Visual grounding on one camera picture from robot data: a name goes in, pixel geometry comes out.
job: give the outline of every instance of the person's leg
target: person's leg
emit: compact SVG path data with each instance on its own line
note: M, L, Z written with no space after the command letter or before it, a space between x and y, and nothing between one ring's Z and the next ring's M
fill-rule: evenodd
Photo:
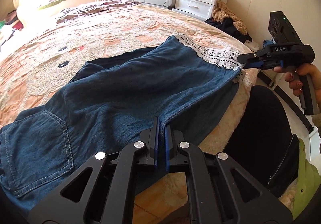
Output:
M224 152L267 185L291 140L288 118L277 96L264 86L254 86L244 116Z

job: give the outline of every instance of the garment pocket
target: garment pocket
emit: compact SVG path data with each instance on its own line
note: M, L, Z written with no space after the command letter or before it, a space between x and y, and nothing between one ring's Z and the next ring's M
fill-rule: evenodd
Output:
M4 186L16 197L73 168L66 123L47 110L15 121L1 133L0 156L7 179Z

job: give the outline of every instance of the finger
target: finger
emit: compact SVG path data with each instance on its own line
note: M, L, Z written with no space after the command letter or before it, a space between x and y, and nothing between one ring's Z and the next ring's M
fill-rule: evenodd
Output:
M300 67L298 67L297 73L301 76L310 74L313 81L314 88L321 89L321 72L317 69L315 65L305 63Z
M300 96L300 94L302 94L302 88L299 88L299 89L294 89L293 90L293 94L295 95L295 96Z
M288 86L290 87L290 89L300 89L302 88L303 84L299 80L293 80L288 84Z
M284 80L287 81L287 82L291 82L293 81L294 79L294 76L293 76L293 73L292 72L286 72L285 75L284 75Z
M280 66L274 67L273 71L277 72L277 73L285 73L286 72L286 70Z

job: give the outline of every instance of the bedspread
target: bedspread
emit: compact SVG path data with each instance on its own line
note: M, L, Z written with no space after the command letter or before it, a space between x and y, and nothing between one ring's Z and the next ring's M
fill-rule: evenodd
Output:
M102 7L101 3L95 6L89 9ZM11 123L20 111L46 103L85 61L157 46L173 34L183 33L205 47L249 53L245 45L218 29L169 10L126 1L95 12L62 13L55 27L1 61L0 127ZM235 98L200 144L203 151L223 150L244 113L256 75L256 69L243 71ZM168 174L136 196L133 223L158 223L186 201L184 174Z

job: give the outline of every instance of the round metal pivot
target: round metal pivot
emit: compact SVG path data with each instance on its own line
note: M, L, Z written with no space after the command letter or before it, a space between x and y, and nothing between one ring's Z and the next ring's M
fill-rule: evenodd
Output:
M186 149L186 148L189 147L189 143L188 143L188 142L181 142L181 143L179 144L179 147Z
M226 160L228 158L228 155L224 152L220 152L218 158L221 160Z
M102 160L102 159L104 159L105 157L106 157L106 154L105 154L103 151L100 151L100 152L98 152L98 153L95 154L95 158L96 158L97 160Z
M136 147L136 148L142 148L142 147L144 147L144 142L142 142L142 141L138 141L138 142L135 142L134 143L134 146Z

